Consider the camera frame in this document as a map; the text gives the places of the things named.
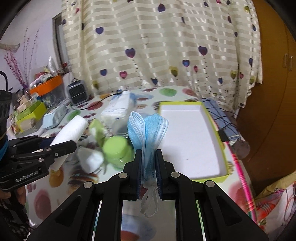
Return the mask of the person's left hand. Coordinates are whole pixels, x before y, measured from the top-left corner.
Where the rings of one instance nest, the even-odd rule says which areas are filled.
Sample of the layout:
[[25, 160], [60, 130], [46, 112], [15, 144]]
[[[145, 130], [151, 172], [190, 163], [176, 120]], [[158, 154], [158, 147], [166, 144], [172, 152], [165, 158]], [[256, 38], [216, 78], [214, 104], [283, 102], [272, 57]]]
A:
[[[15, 194], [18, 202], [21, 205], [25, 205], [25, 203], [26, 203], [26, 188], [25, 188], [25, 186], [17, 189], [13, 193]], [[11, 197], [10, 192], [3, 192], [3, 190], [0, 190], [0, 199], [5, 200], [5, 199], [9, 199], [10, 197]]]

